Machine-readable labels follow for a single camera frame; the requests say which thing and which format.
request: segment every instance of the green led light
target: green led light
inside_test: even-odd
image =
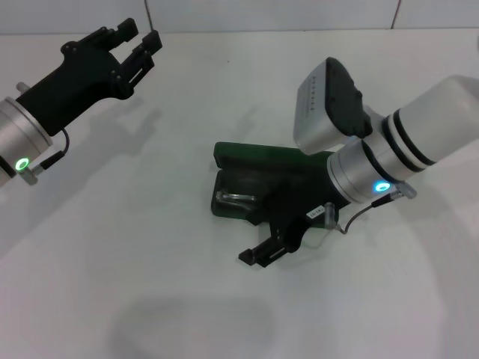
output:
[[[17,171],[24,170],[28,166],[29,163],[30,163],[30,161],[27,158],[19,159],[15,164],[15,169]]]

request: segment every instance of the white wall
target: white wall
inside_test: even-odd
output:
[[[397,0],[148,0],[158,31],[390,28]]]
[[[478,0],[402,0],[394,28],[479,27]]]
[[[143,0],[0,0],[0,34],[84,34],[128,17],[149,30]]]

